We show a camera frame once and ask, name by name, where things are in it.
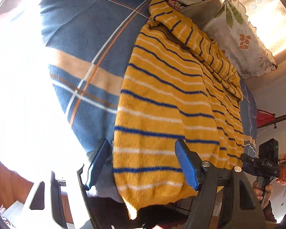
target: finger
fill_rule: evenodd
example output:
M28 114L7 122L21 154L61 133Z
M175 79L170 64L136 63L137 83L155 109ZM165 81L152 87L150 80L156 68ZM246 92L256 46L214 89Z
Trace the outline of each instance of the finger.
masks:
M272 186L272 184L267 185L266 188L265 188L265 191L266 191L268 194L272 195L272 191L273 191L273 186Z
M253 188L258 188L258 181L254 181L252 186L253 186Z
M266 193L265 204L268 204L269 199L270 199L270 197L271 197L271 195L272 195L272 189L270 189L269 191L270 191L270 192L267 192L267 193Z
M253 192L256 196L263 195L263 191L261 191L260 189L257 189L257 188L253 188Z

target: white wall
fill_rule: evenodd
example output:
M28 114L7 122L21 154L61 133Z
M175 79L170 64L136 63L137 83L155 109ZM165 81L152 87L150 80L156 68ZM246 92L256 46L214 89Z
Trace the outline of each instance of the white wall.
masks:
M286 75L274 81L270 85L253 92L257 107L275 113L276 116L286 114ZM256 140L258 146L271 138L275 138L279 143L279 154L286 153L286 121L277 124L277 129L273 125L258 129L260 134ZM274 193L271 198L272 209L277 220L282 219L286 213L286 186L273 182Z

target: leaf print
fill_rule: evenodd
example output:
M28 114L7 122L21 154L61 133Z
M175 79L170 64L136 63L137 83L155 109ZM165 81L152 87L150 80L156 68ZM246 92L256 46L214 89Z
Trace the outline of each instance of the leaf print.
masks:
M240 12L237 10L237 8L235 8L235 6L231 3L231 2L228 2L230 7L231 7L231 10L234 14L234 17L235 17L235 20L240 24L242 25L244 23L244 19L242 17L242 15L240 14Z
M241 75L246 75L246 74L250 74L252 71L249 71L248 69L242 69L242 70L239 70L239 72Z
M214 18L218 18L222 15L224 8L225 8L226 4L224 4L221 9L218 11L218 13L214 16Z
M232 17L232 13L230 11L230 9L228 8L228 6L226 6L226 21L227 24L230 28L233 27L233 17Z
M274 63L266 56L263 56L263 55L260 55L258 54L259 57L258 57L258 60L259 60L259 67L260 68L263 68L263 67L270 67L272 65L274 65Z
M248 47L247 45L240 45L239 48L245 49L245 50L248 50L248 49L249 49L249 47Z
M245 35L244 34L240 34L240 41L244 41L246 39Z

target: clamp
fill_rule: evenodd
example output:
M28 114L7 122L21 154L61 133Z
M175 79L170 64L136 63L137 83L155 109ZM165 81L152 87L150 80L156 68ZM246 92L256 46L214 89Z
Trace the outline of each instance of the clamp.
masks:
M175 142L175 154L187 184L198 191L184 229L209 228L218 186L223 186L223 201L217 229L267 229L261 205L241 167L216 168L190 151L182 139Z

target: bolt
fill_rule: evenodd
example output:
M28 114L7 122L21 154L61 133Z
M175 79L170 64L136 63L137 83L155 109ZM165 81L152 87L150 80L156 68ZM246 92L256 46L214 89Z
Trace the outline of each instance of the bolt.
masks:
M205 168L210 167L210 165L211 165L211 164L210 164L209 161L203 161L203 162L202 162L202 166L205 167Z
M236 172L241 172L241 171L242 171L242 168L239 167L239 166L235 166L235 167L234 167L234 170L235 170Z

